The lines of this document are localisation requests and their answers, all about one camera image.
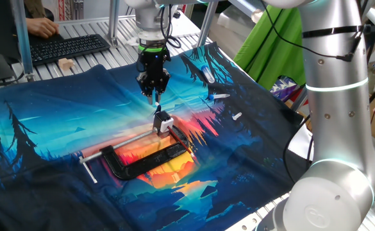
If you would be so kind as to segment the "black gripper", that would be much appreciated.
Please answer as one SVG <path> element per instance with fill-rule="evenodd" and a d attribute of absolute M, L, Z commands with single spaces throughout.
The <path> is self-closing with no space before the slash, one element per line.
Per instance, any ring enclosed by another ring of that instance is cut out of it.
<path fill-rule="evenodd" d="M 147 98 L 150 105 L 153 104 L 153 89 L 156 91 L 155 100 L 159 103 L 167 88 L 171 76 L 163 65 L 170 60 L 167 50 L 145 50 L 140 54 L 138 67 L 142 68 L 137 76 L 137 82 L 142 95 Z"/>

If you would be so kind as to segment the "bare person hand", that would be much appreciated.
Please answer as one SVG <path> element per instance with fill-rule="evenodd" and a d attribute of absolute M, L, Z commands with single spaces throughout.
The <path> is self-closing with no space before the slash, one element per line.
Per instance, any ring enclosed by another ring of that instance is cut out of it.
<path fill-rule="evenodd" d="M 59 34 L 59 25 L 48 18 L 26 19 L 28 33 L 37 37 L 48 39 Z"/>

